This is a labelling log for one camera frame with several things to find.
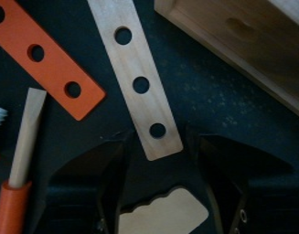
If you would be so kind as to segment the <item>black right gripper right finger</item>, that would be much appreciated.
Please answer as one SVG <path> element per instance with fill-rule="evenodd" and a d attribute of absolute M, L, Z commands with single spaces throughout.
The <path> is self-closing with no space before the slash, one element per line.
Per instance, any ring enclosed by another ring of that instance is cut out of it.
<path fill-rule="evenodd" d="M 221 234 L 296 234 L 297 178 L 293 167 L 267 151 L 188 128 L 193 161 L 206 180 Z"/>

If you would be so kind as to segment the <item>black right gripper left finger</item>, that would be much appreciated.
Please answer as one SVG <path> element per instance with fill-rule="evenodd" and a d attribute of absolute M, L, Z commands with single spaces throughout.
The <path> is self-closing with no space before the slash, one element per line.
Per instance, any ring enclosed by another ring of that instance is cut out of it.
<path fill-rule="evenodd" d="M 117 133 L 54 173 L 35 234 L 118 234 L 134 133 Z"/>

